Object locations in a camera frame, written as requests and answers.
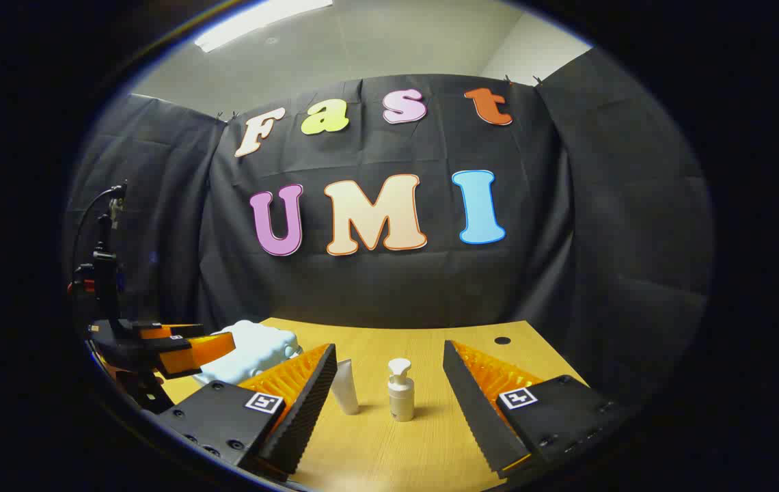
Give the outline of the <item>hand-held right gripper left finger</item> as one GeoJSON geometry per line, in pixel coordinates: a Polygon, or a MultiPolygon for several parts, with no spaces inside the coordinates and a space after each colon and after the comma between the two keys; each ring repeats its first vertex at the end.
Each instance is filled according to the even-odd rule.
{"type": "Polygon", "coordinates": [[[336,346],[322,344],[245,382],[209,382],[157,420],[230,466],[286,479],[298,468],[337,367],[336,346]]]}

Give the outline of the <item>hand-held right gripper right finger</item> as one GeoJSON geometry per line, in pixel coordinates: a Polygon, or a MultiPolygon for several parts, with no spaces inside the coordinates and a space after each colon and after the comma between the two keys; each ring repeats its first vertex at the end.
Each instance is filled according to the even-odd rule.
{"type": "Polygon", "coordinates": [[[545,474],[614,432],[624,406],[569,374],[543,380],[455,342],[443,371],[490,470],[500,478],[545,474]]]}

